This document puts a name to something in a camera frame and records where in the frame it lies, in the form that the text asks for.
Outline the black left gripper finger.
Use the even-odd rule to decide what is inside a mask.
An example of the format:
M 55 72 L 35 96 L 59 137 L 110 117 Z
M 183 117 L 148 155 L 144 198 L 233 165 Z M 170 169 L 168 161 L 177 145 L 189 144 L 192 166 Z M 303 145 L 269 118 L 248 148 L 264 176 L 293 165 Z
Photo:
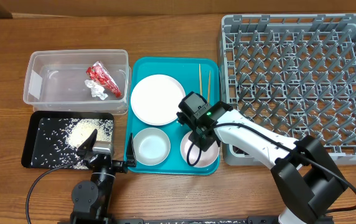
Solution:
M 90 136 L 77 148 L 77 155 L 84 156 L 87 152 L 92 151 L 96 142 L 98 130 L 94 129 Z
M 136 155 L 135 155 L 134 146 L 133 146 L 133 134 L 132 133 L 129 135 L 125 156 L 126 156 L 126 165 L 128 167 L 136 167 L 137 160 L 136 160 Z

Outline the pink shallow bowl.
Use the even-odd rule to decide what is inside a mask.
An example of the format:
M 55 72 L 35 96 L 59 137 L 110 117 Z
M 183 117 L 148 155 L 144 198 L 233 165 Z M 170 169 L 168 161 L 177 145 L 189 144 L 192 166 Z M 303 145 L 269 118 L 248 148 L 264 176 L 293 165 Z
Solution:
M 181 140 L 180 143 L 180 153 L 185 162 L 187 162 L 187 155 L 189 151 L 189 147 L 192 144 L 192 141 L 189 139 L 189 136 L 192 134 L 192 131 L 189 131 Z M 193 164 L 199 155 L 200 149 L 194 144 L 192 146 L 191 152 L 189 154 L 189 161 Z M 212 165 L 218 158 L 219 155 L 219 146 L 216 141 L 208 148 L 207 151 L 202 151 L 200 159 L 194 167 L 196 168 L 204 168 L 209 165 Z

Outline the grey bowl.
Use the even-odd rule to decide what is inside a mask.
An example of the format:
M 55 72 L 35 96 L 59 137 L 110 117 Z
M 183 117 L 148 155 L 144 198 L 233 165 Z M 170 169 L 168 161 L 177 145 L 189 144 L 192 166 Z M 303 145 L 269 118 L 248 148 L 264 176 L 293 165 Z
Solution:
M 145 166 L 155 166 L 168 157 L 171 143 L 161 129 L 146 128 L 135 135 L 133 147 L 138 162 Z

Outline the white rice grains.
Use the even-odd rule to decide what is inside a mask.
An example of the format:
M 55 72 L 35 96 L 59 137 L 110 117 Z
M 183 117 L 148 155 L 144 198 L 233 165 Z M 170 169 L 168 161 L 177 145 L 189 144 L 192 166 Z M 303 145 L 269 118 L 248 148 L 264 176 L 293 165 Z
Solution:
M 52 169 L 79 159 L 77 149 L 97 130 L 98 141 L 112 141 L 112 119 L 42 118 L 30 166 Z

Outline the wooden chopstick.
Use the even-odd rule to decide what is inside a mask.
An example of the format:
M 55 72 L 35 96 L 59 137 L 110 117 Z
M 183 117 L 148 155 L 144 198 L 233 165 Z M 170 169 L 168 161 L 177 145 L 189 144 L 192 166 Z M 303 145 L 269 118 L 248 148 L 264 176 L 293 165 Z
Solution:
M 211 70 L 208 73 L 208 85 L 207 85 L 207 102 L 210 102 L 211 96 Z
M 203 95 L 201 64 L 199 64 L 199 93 Z

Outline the clear plastic wrap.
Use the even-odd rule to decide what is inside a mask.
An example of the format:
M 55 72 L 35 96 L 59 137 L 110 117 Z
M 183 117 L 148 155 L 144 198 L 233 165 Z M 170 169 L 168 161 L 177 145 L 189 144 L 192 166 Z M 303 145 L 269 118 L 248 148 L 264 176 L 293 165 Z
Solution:
M 98 97 L 100 100 L 105 100 L 108 94 L 105 93 L 105 88 L 93 80 L 85 80 L 85 85 L 91 90 L 93 98 Z

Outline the pink round plate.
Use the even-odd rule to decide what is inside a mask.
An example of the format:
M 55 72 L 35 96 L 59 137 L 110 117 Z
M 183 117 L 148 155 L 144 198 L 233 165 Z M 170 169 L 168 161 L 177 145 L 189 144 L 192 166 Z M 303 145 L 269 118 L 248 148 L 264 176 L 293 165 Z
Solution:
M 139 81 L 131 95 L 131 109 L 142 122 L 163 126 L 177 119 L 183 86 L 168 75 L 151 75 Z

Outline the red snack wrapper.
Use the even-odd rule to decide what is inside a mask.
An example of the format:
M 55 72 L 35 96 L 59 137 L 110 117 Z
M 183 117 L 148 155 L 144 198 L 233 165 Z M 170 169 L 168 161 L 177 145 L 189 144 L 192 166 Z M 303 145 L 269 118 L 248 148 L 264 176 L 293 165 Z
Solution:
M 115 97 L 119 98 L 122 96 L 118 85 L 101 61 L 97 61 L 91 67 L 88 67 L 86 73 L 90 77 L 90 80 L 97 82 L 105 90 L 112 92 Z

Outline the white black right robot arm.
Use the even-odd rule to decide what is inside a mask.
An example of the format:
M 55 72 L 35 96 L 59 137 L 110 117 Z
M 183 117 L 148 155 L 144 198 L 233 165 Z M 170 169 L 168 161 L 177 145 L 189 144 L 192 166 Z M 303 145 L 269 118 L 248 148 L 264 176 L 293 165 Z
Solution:
M 230 144 L 264 164 L 286 206 L 279 223 L 320 223 L 347 190 L 337 164 L 314 137 L 300 140 L 274 133 L 219 101 L 215 105 L 190 92 L 179 103 L 179 122 L 193 131 L 193 144 Z

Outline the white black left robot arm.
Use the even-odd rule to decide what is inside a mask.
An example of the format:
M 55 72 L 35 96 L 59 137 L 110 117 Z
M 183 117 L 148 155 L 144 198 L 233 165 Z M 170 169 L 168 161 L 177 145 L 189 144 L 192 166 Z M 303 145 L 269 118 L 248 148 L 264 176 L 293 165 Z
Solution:
M 113 159 L 113 143 L 97 141 L 97 133 L 95 129 L 77 149 L 77 155 L 92 174 L 90 180 L 79 182 L 72 190 L 70 223 L 116 223 L 108 213 L 116 174 L 126 174 L 137 164 L 132 136 L 129 137 L 126 159 L 119 161 Z

